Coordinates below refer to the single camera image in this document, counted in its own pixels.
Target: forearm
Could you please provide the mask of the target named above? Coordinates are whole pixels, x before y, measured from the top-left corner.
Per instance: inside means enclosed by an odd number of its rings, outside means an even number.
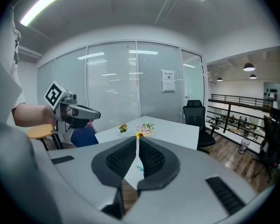
[[[53,112],[52,114],[50,112],[52,111],[45,105],[27,105],[25,103],[20,103],[12,110],[14,123],[21,127],[52,124],[48,118],[53,116]]]

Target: white tabletop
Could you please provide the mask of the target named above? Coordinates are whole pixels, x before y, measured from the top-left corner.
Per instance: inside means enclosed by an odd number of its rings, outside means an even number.
[[[137,124],[154,124],[154,133],[152,138],[167,141],[179,146],[187,147],[196,150],[198,144],[199,127],[185,125],[181,123],[171,122],[163,119],[143,116],[139,119],[134,119],[127,123],[127,131],[119,132],[119,126],[96,133],[95,136],[99,143],[120,139],[123,137],[134,136],[136,134]],[[137,152],[130,169],[128,170],[125,179],[127,182],[137,190],[137,184],[144,176],[142,171],[138,170],[136,166],[143,167],[139,158],[139,141],[137,140]]]

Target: flower bouquet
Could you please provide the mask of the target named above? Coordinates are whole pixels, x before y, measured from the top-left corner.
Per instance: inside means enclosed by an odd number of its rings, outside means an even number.
[[[121,133],[126,132],[127,131],[127,125],[123,124],[123,125],[119,126],[119,129],[120,129]]]
[[[154,124],[138,124],[136,128],[136,136],[137,139],[140,138],[140,136],[150,136],[154,133]]]

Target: white paper notice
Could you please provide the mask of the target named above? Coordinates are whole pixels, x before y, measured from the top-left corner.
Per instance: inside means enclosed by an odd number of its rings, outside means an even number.
[[[174,70],[162,70],[163,91],[175,91]]]

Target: blue chair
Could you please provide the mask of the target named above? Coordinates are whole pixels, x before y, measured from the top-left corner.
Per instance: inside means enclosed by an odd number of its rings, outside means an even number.
[[[92,126],[85,127],[83,129],[74,129],[73,133],[71,134],[70,141],[76,147],[98,144],[95,134],[96,131]]]

